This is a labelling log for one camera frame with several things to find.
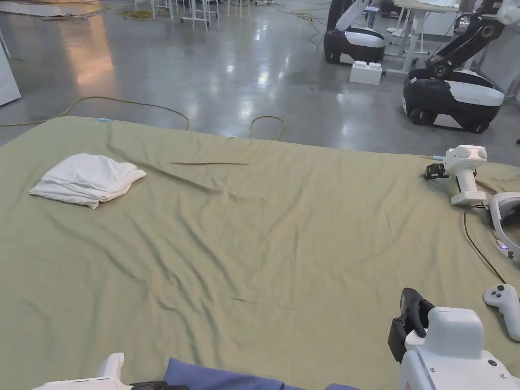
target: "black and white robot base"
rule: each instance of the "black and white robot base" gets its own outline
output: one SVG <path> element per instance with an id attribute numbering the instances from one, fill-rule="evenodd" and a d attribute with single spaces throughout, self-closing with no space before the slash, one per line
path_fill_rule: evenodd
<path id="1" fill-rule="evenodd" d="M 402 107 L 416 125 L 456 127 L 483 133 L 495 118 L 504 95 L 493 84 L 470 71 L 451 72 L 444 80 L 425 69 L 408 73 Z"/>
<path id="2" fill-rule="evenodd" d="M 346 31 L 327 31 L 323 49 L 328 63 L 380 62 L 385 53 L 385 40 L 373 29 L 350 27 Z"/>

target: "joystick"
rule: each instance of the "joystick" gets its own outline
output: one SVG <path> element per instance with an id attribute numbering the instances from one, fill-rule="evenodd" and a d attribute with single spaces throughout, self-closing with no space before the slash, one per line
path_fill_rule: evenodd
<path id="1" fill-rule="evenodd" d="M 488 305 L 498 308 L 504 316 L 509 336 L 520 342 L 520 301 L 515 288 L 509 284 L 499 284 L 486 290 L 483 299 Z"/>

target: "concrete floor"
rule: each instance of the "concrete floor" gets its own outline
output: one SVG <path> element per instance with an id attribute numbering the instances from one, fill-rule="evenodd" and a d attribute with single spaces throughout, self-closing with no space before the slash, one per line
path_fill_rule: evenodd
<path id="1" fill-rule="evenodd" d="M 307 40 L 313 26 L 278 12 L 318 9 L 315 17 L 326 18 L 326 0 L 279 1 L 285 8 L 253 5 L 242 20 L 228 19 L 223 3 L 221 30 L 214 24 L 208 32 L 202 22 L 192 29 L 178 16 L 173 22 L 123 19 L 116 8 L 64 21 L 1 14 L 11 54 L 28 64 L 15 72 L 22 98 L 0 108 L 0 123 L 52 118 L 80 97 L 105 95 L 181 111 L 196 132 L 248 137 L 255 117 L 276 115 L 287 124 L 280 138 L 287 142 L 425 155 L 476 144 L 491 161 L 520 164 L 517 105 L 504 104 L 483 135 L 414 126 L 401 108 L 402 78 L 387 75 L 379 86 L 349 83 L 350 67 L 327 64 L 322 46 L 316 50 Z M 395 24 L 378 18 L 375 28 L 385 23 Z M 317 43 L 325 26 L 314 26 Z M 81 102 L 70 115 L 185 127 L 171 112 L 104 100 Z M 0 128 L 0 145 L 29 128 Z M 262 119 L 253 137 L 275 139 L 279 131 L 278 121 Z"/>

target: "bed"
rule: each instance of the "bed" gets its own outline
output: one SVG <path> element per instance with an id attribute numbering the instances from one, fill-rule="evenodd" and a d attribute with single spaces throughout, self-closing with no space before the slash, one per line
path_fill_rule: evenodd
<path id="1" fill-rule="evenodd" d="M 76 153 L 148 176 L 96 210 L 28 194 Z M 421 178 L 430 163 L 89 118 L 34 128 L 0 148 L 3 387 L 90 377 L 124 352 L 125 383 L 162 378 L 174 357 L 307 389 L 395 388 L 386 342 L 403 287 L 475 310 L 486 349 L 520 375 L 482 301 L 498 279 L 450 204 L 455 181 Z M 520 190 L 516 167 L 476 178 L 489 194 Z M 467 221 L 520 286 L 483 212 Z"/>

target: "folded white towel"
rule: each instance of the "folded white towel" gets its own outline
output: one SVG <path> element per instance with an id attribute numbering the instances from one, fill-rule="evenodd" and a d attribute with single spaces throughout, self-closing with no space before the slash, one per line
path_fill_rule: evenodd
<path id="1" fill-rule="evenodd" d="M 76 203 L 95 209 L 128 192 L 130 185 L 146 176 L 134 164 L 118 163 L 104 155 L 75 154 L 63 160 L 29 191 L 31 195 Z"/>

